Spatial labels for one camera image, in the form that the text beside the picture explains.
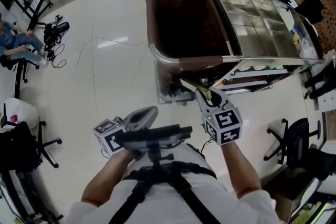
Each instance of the white tiled floor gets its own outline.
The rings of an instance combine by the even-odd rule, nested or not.
[[[47,122],[45,140],[63,140],[63,144],[49,149],[59,169],[44,161],[35,176],[52,207],[66,216],[71,203],[80,199],[85,185],[106,162],[92,128],[105,118],[123,117],[135,109],[158,104],[154,58],[147,48],[145,0],[52,1],[54,7],[42,20],[50,22],[62,14],[70,23],[62,41],[64,52],[55,61],[66,59],[67,64],[61,69],[51,65],[40,70],[31,68],[21,96],[39,107],[41,118]],[[40,37],[43,34],[38,29],[36,33]],[[306,110],[301,84],[297,75],[272,90],[231,97],[244,120],[243,135],[237,143],[260,176],[278,168],[275,158],[268,162],[262,159],[275,143],[266,133],[269,126],[280,131],[282,118],[291,124],[308,113],[313,131],[321,119],[311,101],[306,102]],[[188,142],[195,147],[202,147],[208,139],[200,127],[196,101],[185,107],[159,105],[159,111],[154,127],[191,125],[194,131]],[[219,179],[228,183],[220,148],[213,143],[204,153]]]

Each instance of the person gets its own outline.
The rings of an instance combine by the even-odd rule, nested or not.
[[[318,73],[315,77],[311,77],[305,82],[304,87],[308,88],[314,86],[318,82],[324,81],[324,85],[309,94],[310,99],[317,99],[318,97],[336,89],[336,63],[332,60],[326,67]]]
[[[226,188],[209,174],[182,174],[191,184],[193,193],[219,223],[279,223],[269,194],[261,189],[256,171],[237,144],[231,142],[222,145],[221,149],[237,197],[228,193]],[[161,150],[162,156],[171,153],[174,154],[174,161],[194,163],[211,170],[202,155],[185,143]],[[152,165],[148,154],[138,161],[131,162],[131,159],[131,154],[126,150],[113,155],[86,186],[81,202],[72,204],[66,224],[115,223],[111,221],[112,217],[128,200],[137,184],[136,180],[121,181],[122,177],[141,167]],[[130,217],[125,222],[117,222],[201,223],[181,194],[167,183],[153,185]]]
[[[11,30],[20,34],[12,35]],[[28,50],[28,45],[32,45],[38,54]],[[25,58],[38,65],[46,66],[48,61],[43,58],[43,43],[34,36],[33,31],[24,31],[18,26],[2,21],[0,14],[0,56],[5,55],[11,60]]]

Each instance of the seated person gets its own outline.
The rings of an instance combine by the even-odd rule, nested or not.
[[[20,34],[13,36],[11,30],[18,31]],[[29,51],[28,45],[32,45],[38,55]],[[43,46],[43,43],[34,36],[33,31],[24,31],[18,26],[2,21],[0,14],[0,56],[5,55],[11,60],[25,58],[38,65],[46,66],[48,61],[43,58]]]

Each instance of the black strap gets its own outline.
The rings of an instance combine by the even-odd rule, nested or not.
[[[206,174],[216,178],[213,171],[200,167],[198,164],[171,162],[162,165],[160,172],[152,167],[144,167],[131,174],[123,180],[138,180],[132,194],[127,201],[120,207],[110,220],[109,224],[123,224],[131,216],[136,206],[142,203],[146,194],[154,184],[169,183],[185,200],[191,210],[199,218],[203,224],[220,224],[220,222],[209,212],[209,210],[201,203],[197,196],[191,190],[192,186],[181,175],[181,173]]]

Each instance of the hand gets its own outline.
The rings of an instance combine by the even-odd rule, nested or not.
[[[28,51],[28,46],[27,45],[20,46],[19,51]]]
[[[30,37],[34,34],[34,32],[30,30],[30,31],[25,32],[25,34],[26,36]]]

